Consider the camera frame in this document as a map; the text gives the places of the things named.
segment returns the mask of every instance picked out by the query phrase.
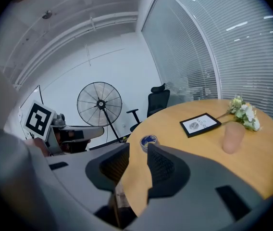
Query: ceiling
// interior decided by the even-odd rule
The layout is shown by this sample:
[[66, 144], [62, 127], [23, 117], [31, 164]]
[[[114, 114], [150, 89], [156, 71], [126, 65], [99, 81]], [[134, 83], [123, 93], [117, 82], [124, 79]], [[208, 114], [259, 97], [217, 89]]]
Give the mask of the ceiling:
[[[90, 18], [96, 23], [100, 16], [137, 12], [137, 8], [138, 0], [12, 2], [0, 18], [0, 69], [11, 83], [21, 84], [20, 76], [31, 67], [29, 62], [74, 26], [90, 21]], [[47, 10], [52, 16], [43, 19]]]

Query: standing fan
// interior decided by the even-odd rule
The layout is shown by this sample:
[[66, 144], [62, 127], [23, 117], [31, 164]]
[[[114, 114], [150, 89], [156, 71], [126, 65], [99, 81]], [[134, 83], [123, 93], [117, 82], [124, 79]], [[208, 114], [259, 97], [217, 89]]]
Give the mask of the standing fan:
[[112, 85], [93, 82], [84, 87], [78, 96], [77, 109], [81, 118], [92, 126], [110, 125], [120, 142], [112, 123], [121, 113], [122, 98]]

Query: black picture frame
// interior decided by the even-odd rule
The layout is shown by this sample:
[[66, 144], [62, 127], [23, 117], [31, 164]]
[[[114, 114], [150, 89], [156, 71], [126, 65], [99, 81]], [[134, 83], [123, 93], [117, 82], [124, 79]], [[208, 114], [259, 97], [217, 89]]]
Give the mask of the black picture frame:
[[[203, 128], [202, 130], [199, 130], [199, 131], [196, 131], [194, 133], [189, 133], [188, 130], [186, 129], [185, 125], [184, 125], [184, 122], [187, 122], [187, 121], [190, 121], [190, 120], [193, 120], [193, 119], [196, 119], [198, 117], [201, 117], [201, 116], [208, 116], [209, 118], [211, 118], [212, 120], [214, 120], [216, 122], [216, 124], [210, 126], [210, 127], [207, 127], [207, 128]], [[213, 130], [219, 126], [221, 126], [221, 122], [218, 121], [216, 118], [212, 117], [211, 115], [209, 115], [208, 113], [203, 113], [201, 115], [198, 115], [198, 116], [195, 116], [195, 117], [192, 117], [192, 118], [189, 118], [187, 120], [184, 120], [184, 121], [181, 121], [179, 122], [180, 125], [182, 126], [182, 128], [184, 129], [186, 135], [188, 136], [188, 138], [191, 138], [191, 137], [194, 137], [194, 136], [197, 136], [199, 134], [202, 134], [202, 133], [205, 133], [205, 132], [208, 132], [210, 130]]]

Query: window blinds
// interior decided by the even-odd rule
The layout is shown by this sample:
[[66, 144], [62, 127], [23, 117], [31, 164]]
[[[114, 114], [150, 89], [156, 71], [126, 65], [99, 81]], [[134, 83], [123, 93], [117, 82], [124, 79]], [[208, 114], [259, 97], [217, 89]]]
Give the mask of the window blinds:
[[221, 98], [241, 94], [273, 118], [273, 12], [268, 5], [263, 0], [178, 1], [206, 35]]
[[218, 97], [204, 40], [175, 0], [156, 0], [143, 34], [161, 81], [171, 92], [169, 105]]

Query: round wooden table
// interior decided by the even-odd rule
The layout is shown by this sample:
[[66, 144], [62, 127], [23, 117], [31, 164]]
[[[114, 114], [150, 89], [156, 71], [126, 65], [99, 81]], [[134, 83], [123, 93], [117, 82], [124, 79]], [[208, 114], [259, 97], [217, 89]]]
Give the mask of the round wooden table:
[[[273, 120], [257, 110], [262, 130], [246, 130], [240, 149], [234, 154], [222, 150], [224, 126], [188, 138], [180, 121], [208, 113], [213, 117], [223, 115], [229, 100], [201, 100], [178, 104], [153, 114], [143, 121], [130, 135], [129, 165], [122, 177], [124, 193], [137, 216], [147, 205], [148, 189], [152, 187], [147, 166], [147, 154], [142, 151], [140, 140], [146, 135], [157, 136], [161, 145], [169, 146], [195, 155], [210, 158], [224, 165], [265, 199], [273, 195]], [[227, 115], [219, 119], [233, 119]]]

